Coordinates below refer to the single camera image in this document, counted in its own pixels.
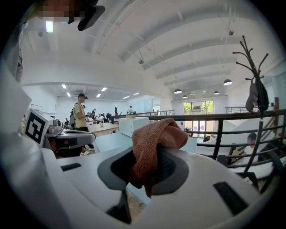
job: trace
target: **man in yellow shirt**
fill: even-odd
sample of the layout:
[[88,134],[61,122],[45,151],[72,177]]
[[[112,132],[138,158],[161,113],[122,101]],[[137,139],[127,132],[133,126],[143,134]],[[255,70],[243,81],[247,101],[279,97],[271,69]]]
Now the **man in yellow shirt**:
[[[81,105],[84,102],[85,102],[85,95],[81,93],[78,96],[77,103],[73,106],[73,114],[76,120],[76,130],[89,132],[85,120],[84,107]],[[90,150],[94,149],[93,144],[88,144],[88,146]]]

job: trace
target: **pants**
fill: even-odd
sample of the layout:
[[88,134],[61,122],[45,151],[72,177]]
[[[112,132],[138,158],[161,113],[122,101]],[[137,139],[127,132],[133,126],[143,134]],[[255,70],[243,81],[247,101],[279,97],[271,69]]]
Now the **pants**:
[[[85,131],[85,132],[89,132],[88,131],[88,127],[80,127],[80,128],[76,128],[77,131]],[[88,144],[88,146],[90,148],[94,148],[93,144]]]

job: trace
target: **white box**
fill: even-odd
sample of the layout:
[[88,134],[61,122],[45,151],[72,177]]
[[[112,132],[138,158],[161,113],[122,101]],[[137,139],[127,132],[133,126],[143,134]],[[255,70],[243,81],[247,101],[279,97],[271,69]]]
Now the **white box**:
[[135,119],[119,119],[119,131],[129,137],[132,137],[134,130],[149,124],[149,118],[136,117]]

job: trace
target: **ceiling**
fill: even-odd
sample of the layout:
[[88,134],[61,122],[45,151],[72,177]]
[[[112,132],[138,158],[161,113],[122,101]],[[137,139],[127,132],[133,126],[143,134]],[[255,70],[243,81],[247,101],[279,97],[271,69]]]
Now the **ceiling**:
[[[253,47],[252,58],[256,64],[269,53],[262,73],[274,67],[281,56],[285,57],[271,28],[247,1],[99,0],[98,5],[104,5],[106,11],[93,27],[83,32],[77,30],[77,23],[55,23],[54,33],[48,34],[44,21],[31,20],[24,31],[23,54],[56,53],[79,59],[89,55],[90,59],[97,57],[118,63],[146,73],[166,87],[173,100],[181,100],[182,94],[172,93],[176,88],[187,95],[196,92],[209,97],[215,90],[225,95],[245,77],[250,77],[249,70],[236,64],[239,61],[247,65],[244,57],[232,54],[243,51],[242,35],[248,46]],[[135,76],[129,77],[130,82],[136,83]],[[223,86],[225,79],[231,79],[233,84]],[[60,85],[51,88],[59,96],[65,96]],[[102,87],[70,85],[69,89],[92,97]],[[122,99],[133,94],[132,91],[132,88],[127,92],[114,87],[102,98]]]
[[67,92],[69,92],[72,98],[77,97],[80,93],[84,93],[88,98],[95,99],[100,93],[101,96],[96,99],[124,101],[126,99],[123,98],[126,96],[129,96],[128,99],[132,99],[140,95],[134,95],[136,92],[128,92],[113,88],[107,88],[105,91],[102,91],[103,86],[95,87],[90,85],[66,85],[66,89],[64,89],[62,85],[42,85],[42,87],[58,97],[67,97]]

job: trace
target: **tree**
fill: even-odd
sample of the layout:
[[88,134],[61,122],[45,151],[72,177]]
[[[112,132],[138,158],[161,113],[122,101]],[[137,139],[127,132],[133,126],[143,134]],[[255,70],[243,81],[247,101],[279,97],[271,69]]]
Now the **tree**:
[[190,103],[184,103],[184,112],[185,115],[191,115],[192,114],[193,106]]
[[214,113],[214,101],[206,101],[202,102],[201,105],[201,110],[206,110],[207,109],[207,114],[213,114]]

